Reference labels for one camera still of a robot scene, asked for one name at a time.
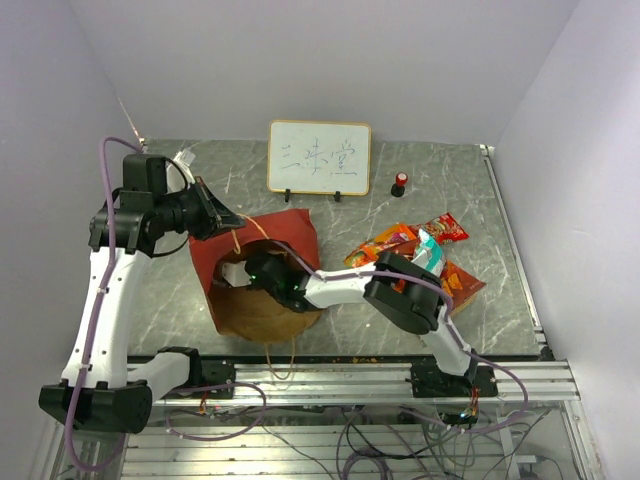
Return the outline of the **green white snack pack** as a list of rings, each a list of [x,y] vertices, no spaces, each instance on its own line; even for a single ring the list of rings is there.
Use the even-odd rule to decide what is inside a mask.
[[[425,228],[421,227],[417,234],[418,243],[415,246],[411,262],[440,277],[446,266],[446,258],[442,248]]]

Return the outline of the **pink yellow snack bag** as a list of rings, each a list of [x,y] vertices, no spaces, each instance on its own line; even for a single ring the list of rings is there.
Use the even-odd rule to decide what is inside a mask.
[[[396,223],[373,239],[379,249],[387,249],[417,239],[413,230],[404,223]]]

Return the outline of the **red paper bag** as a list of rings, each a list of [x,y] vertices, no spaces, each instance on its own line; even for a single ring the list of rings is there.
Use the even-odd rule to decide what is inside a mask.
[[[265,348],[310,328],[322,311],[304,301],[303,283],[320,268],[317,231],[307,209],[257,217],[208,240],[189,238],[191,260],[218,334]]]

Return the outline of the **red doritos chips bag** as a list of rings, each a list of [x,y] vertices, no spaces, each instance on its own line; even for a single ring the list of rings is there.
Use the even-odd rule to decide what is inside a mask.
[[[477,294],[486,287],[484,281],[449,260],[440,260],[433,268],[428,268],[428,271],[440,275],[441,288],[453,300],[453,315],[473,302]]]

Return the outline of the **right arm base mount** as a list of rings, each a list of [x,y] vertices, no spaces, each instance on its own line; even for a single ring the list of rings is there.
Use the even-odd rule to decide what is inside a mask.
[[[408,382],[415,398],[470,398],[476,390],[480,398],[498,396],[497,380],[491,367],[479,366],[472,381],[442,373],[435,365],[414,364]]]

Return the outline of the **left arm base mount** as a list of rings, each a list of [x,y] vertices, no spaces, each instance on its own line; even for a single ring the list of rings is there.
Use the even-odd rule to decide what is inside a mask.
[[[213,386],[207,392],[207,397],[215,400],[228,400],[233,398],[234,387],[230,386],[236,381],[235,366],[229,361],[203,360],[202,361],[203,386]]]

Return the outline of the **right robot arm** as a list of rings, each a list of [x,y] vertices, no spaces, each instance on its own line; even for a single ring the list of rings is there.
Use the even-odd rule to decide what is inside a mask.
[[[362,267],[326,272],[295,270],[276,254],[260,253],[247,260],[245,271],[250,286],[297,313],[367,303],[424,341],[448,393],[463,395],[476,383],[476,353],[450,319],[452,297],[438,276],[401,255],[385,252]]]

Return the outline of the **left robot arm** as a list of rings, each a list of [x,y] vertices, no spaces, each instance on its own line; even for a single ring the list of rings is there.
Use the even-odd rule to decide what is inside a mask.
[[[198,351],[165,347],[135,370],[127,368],[131,314],[156,243],[167,233],[208,240],[245,222],[201,178],[168,189],[164,156],[135,153],[123,160],[123,184],[108,189],[90,222],[90,282],[78,335],[61,379],[42,387],[40,408],[69,432],[133,434],[152,406],[172,390],[192,397],[203,387]]]

